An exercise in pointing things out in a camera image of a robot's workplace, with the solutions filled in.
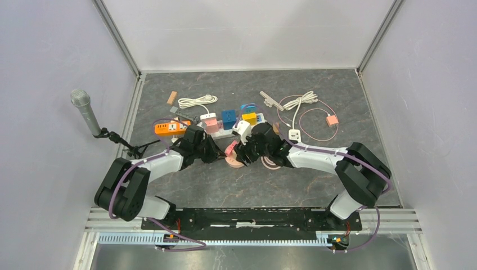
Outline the pink folding extension socket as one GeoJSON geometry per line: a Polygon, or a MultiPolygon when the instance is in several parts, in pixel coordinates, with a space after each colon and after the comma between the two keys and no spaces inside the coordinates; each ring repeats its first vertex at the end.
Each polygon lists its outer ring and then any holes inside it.
{"type": "Polygon", "coordinates": [[[233,156],[234,148],[239,142],[237,140],[232,141],[225,149],[224,153],[227,157],[233,156]]]}

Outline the round pink socket base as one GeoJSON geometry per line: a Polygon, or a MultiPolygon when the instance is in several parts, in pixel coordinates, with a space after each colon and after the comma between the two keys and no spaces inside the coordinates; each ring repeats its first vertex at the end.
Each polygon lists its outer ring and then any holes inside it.
{"type": "Polygon", "coordinates": [[[225,161],[232,168],[242,168],[242,167],[244,167],[244,164],[237,161],[233,156],[225,157],[225,161]]]}

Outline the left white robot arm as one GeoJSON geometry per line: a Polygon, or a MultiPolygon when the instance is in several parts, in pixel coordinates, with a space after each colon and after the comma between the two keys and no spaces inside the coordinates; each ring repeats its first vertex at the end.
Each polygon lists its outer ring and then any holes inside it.
{"type": "Polygon", "coordinates": [[[129,222],[137,217],[154,218],[161,228],[170,229],[177,221],[176,213],[170,210],[173,204],[147,196],[149,183],[182,171],[195,160],[210,164],[225,156],[203,128],[190,125],[183,137],[157,155],[136,160],[115,159],[94,196],[94,203],[106,210],[111,219],[129,222]]]}

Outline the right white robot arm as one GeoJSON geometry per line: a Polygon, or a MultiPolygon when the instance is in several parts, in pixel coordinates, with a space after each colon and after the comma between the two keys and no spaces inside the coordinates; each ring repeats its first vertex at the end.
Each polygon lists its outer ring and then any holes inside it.
{"type": "Polygon", "coordinates": [[[359,209],[372,208],[391,187],[389,168],[365,145],[354,142],[349,147],[318,147],[281,138],[269,123],[252,127],[240,121],[233,127],[240,138],[234,147],[237,161],[249,165],[260,158],[278,167],[314,169],[337,176],[344,191],[327,207],[326,225],[338,230],[359,209]]]}

